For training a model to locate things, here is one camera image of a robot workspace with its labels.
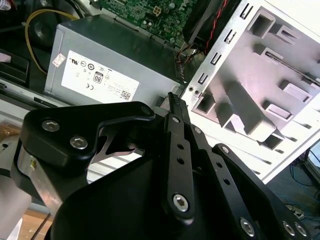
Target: bolt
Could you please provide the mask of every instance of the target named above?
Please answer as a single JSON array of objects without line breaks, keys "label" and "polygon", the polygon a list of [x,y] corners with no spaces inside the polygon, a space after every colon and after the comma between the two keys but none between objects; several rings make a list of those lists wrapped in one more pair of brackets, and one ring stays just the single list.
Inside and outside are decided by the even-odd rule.
[{"label": "bolt", "polygon": [[222,148],[222,150],[223,150],[226,154],[228,154],[228,153],[229,153],[229,149],[228,149],[228,148],[226,148],[225,146],[222,146],[221,148]]},{"label": "bolt", "polygon": [[70,144],[75,149],[83,150],[88,146],[87,140],[82,136],[74,136],[70,139]]},{"label": "bolt", "polygon": [[32,170],[36,170],[36,167],[37,167],[37,162],[34,158],[31,159],[31,162],[30,162],[30,168],[32,168]]},{"label": "bolt", "polygon": [[194,130],[195,130],[195,132],[196,132],[197,134],[201,134],[201,133],[202,133],[201,130],[200,130],[200,128],[198,128],[197,126],[194,127]]},{"label": "bolt", "polygon": [[180,194],[176,194],[173,196],[173,204],[180,212],[186,212],[189,208],[187,199]]},{"label": "bolt", "polygon": [[291,235],[294,236],[295,235],[295,231],[294,229],[285,221],[282,222],[284,229]]},{"label": "bolt", "polygon": [[42,128],[48,132],[56,132],[60,129],[60,125],[54,120],[45,120],[42,122]]},{"label": "bolt", "polygon": [[240,217],[240,225],[243,231],[245,231],[245,233],[248,234],[248,236],[255,236],[255,229],[247,219]]},{"label": "bolt", "polygon": [[296,229],[298,229],[299,233],[302,234],[302,236],[304,236],[304,237],[307,236],[306,230],[305,230],[302,226],[300,226],[299,223],[296,222],[296,223],[295,223],[295,227],[296,227]]},{"label": "bolt", "polygon": [[172,120],[175,121],[176,123],[180,123],[180,120],[178,118],[176,118],[175,116],[172,117]]}]

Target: screw hole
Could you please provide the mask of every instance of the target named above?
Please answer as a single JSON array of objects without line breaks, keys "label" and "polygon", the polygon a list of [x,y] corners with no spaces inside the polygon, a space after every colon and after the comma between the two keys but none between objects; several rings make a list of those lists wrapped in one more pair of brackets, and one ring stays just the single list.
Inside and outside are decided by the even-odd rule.
[{"label": "screw hole", "polygon": [[175,116],[174,116],[174,117],[172,117],[172,120],[173,120],[173,121],[175,121],[176,123],[180,123],[179,118],[177,118],[177,117],[175,117]]},{"label": "screw hole", "polygon": [[181,149],[181,150],[185,149],[184,146],[182,146],[181,144],[178,144],[177,146],[178,146],[178,148]]},{"label": "screw hole", "polygon": [[178,158],[177,158],[177,161],[178,161],[178,163],[180,163],[181,165],[185,164],[185,161],[184,161],[181,157],[178,157]]},{"label": "screw hole", "polygon": [[224,181],[225,184],[230,185],[230,182],[229,182],[228,179],[224,178],[223,181]]}]

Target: power supply label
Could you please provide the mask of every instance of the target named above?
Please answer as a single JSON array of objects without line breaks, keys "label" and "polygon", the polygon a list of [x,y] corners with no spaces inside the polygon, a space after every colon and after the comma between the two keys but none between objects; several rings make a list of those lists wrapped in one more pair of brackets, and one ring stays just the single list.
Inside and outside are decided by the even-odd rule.
[{"label": "power supply label", "polygon": [[108,104],[132,101],[139,82],[70,50],[61,85]]}]

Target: red and black wire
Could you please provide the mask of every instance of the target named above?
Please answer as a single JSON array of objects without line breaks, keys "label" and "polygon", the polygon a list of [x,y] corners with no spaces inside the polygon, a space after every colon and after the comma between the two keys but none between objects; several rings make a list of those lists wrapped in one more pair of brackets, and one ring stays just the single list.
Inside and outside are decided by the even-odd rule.
[{"label": "red and black wire", "polygon": [[206,42],[204,54],[208,54],[209,44],[210,44],[212,38],[214,37],[214,32],[215,32],[215,29],[216,29],[216,26],[217,26],[218,19],[221,17],[221,14],[222,14],[223,10],[224,10],[224,9],[226,8],[226,6],[227,6],[227,3],[228,3],[228,0],[223,0],[223,4],[222,4],[221,7],[219,8],[218,13],[217,13],[215,19],[213,20],[212,30],[211,30],[211,32],[210,32],[210,37],[209,37],[208,41]]}]

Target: mounting hole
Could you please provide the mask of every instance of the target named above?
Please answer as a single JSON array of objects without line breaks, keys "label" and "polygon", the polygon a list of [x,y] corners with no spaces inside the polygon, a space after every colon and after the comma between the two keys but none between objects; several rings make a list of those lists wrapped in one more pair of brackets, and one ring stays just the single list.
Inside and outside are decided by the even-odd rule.
[{"label": "mounting hole", "polygon": [[179,118],[177,118],[177,117],[175,117],[175,116],[172,117],[172,120],[175,121],[176,123],[180,123]]},{"label": "mounting hole", "polygon": [[177,161],[178,161],[178,163],[180,163],[181,165],[185,164],[185,161],[184,161],[181,157],[178,157],[178,158],[177,158]]},{"label": "mounting hole", "polygon": [[142,112],[144,112],[145,114],[151,115],[151,111],[150,111],[150,109],[149,109],[148,107],[143,106],[143,107],[141,107],[141,110],[142,110]]},{"label": "mounting hole", "polygon": [[178,146],[178,148],[180,148],[181,150],[185,149],[184,146],[182,146],[181,144],[178,144],[177,146]]},{"label": "mounting hole", "polygon": [[230,181],[228,179],[224,178],[223,181],[225,184],[230,185]]}]

